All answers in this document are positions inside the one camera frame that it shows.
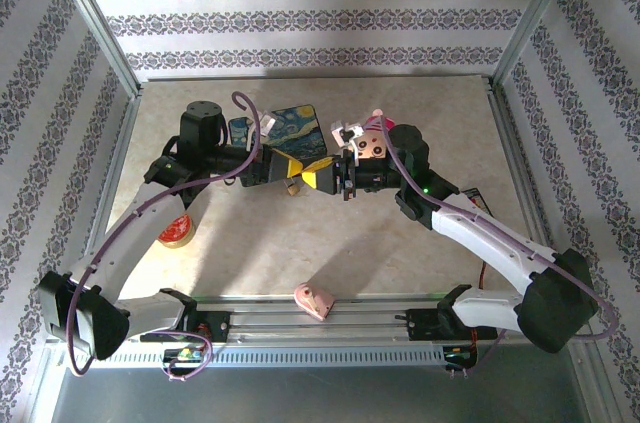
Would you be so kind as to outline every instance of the beige surface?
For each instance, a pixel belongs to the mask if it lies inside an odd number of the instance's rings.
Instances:
[[[416,125],[431,148],[432,168],[461,189],[477,186],[495,216],[524,232],[494,119],[479,77],[240,80],[150,83],[146,86],[112,213],[132,200],[149,164],[177,134],[186,105],[219,103],[227,119],[242,113],[233,90],[259,109],[312,104],[329,150],[331,122],[364,121],[375,108]],[[462,246],[409,221],[394,190],[341,196],[304,187],[291,197],[284,184],[244,189],[210,185],[189,212],[201,220],[186,247],[155,243],[122,297],[173,287],[194,296],[291,294],[312,279],[339,296],[448,292],[477,284],[480,260]],[[486,288],[508,287],[489,269]]]

